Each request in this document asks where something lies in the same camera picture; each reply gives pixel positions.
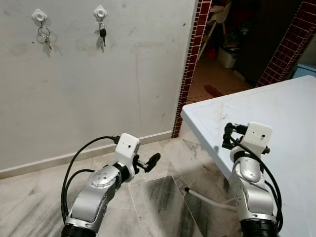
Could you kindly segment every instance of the white container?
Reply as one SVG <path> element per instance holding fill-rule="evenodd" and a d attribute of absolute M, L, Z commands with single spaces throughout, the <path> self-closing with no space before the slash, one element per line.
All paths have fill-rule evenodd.
<path fill-rule="evenodd" d="M 236 62 L 236 57 L 236 54 L 228 53 L 220 47 L 217 54 L 217 61 L 225 68 L 233 68 Z"/>

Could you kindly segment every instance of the white wall hook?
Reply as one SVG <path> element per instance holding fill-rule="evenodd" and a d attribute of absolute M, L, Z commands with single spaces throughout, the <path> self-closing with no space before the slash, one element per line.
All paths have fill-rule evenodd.
<path fill-rule="evenodd" d="M 106 17 L 107 14 L 107 11 L 101 5 L 94 10 L 94 15 L 101 19 L 104 19 L 104 17 Z"/>
<path fill-rule="evenodd" d="M 41 10 L 36 9 L 32 14 L 32 18 L 43 24 L 47 20 L 47 15 Z"/>

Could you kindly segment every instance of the red brick tile border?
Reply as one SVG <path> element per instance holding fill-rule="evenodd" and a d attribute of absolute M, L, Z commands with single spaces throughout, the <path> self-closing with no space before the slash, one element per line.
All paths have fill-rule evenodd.
<path fill-rule="evenodd" d="M 285 80 L 316 33 L 316 0 L 304 0 L 257 86 Z"/>
<path fill-rule="evenodd" d="M 198 0 L 187 60 L 183 72 L 172 138 L 179 136 L 182 124 L 180 113 L 182 107 L 186 105 L 188 100 L 211 2 L 211 0 Z M 315 33 L 316 0 L 304 0 L 275 54 L 258 81 L 257 86 L 285 80 Z"/>
<path fill-rule="evenodd" d="M 211 7 L 211 2 L 211 0 L 198 0 L 197 3 L 197 11 L 194 18 L 187 60 L 183 72 L 176 118 L 172 131 L 172 138 L 179 136 L 180 127 L 182 124 L 180 113 L 182 107 L 186 105 L 188 100 L 189 90 L 192 84 L 194 71 L 196 69 L 198 53 L 202 42 L 205 25 L 207 22 L 207 16 Z"/>

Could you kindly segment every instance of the white chair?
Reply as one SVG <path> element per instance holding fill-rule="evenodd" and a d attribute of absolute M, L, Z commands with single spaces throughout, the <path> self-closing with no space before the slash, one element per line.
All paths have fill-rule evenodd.
<path fill-rule="evenodd" d="M 232 6 L 232 2 L 229 1 L 225 7 L 223 6 L 213 6 L 211 7 L 210 9 L 210 12 L 213 12 L 213 15 L 211 17 L 211 19 L 206 23 L 207 25 L 210 25 L 212 22 L 213 22 L 213 26 L 212 26 L 212 29 L 211 31 L 208 33 L 207 36 L 204 35 L 203 37 L 203 41 L 204 41 L 204 45 L 199 53 L 199 56 L 198 56 L 198 59 L 201 57 L 204 49 L 205 49 L 205 46 L 207 44 L 207 42 L 209 41 L 209 39 L 211 38 L 211 35 L 215 29 L 215 26 L 216 24 L 222 24 L 223 26 L 223 33 L 224 33 L 224 40 L 225 40 L 225 43 L 227 42 L 226 40 L 226 30 L 225 30 L 225 21 L 226 21 L 226 18 L 227 18 L 227 15 L 229 13 L 229 10 Z"/>

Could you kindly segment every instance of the white table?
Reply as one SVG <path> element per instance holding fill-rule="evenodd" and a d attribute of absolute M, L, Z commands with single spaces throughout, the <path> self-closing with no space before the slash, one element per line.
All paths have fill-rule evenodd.
<path fill-rule="evenodd" d="M 181 116 L 228 179 L 230 151 L 221 147 L 228 122 L 273 128 L 264 162 L 282 194 L 282 237 L 316 236 L 316 78 L 305 76 L 189 104 Z"/>

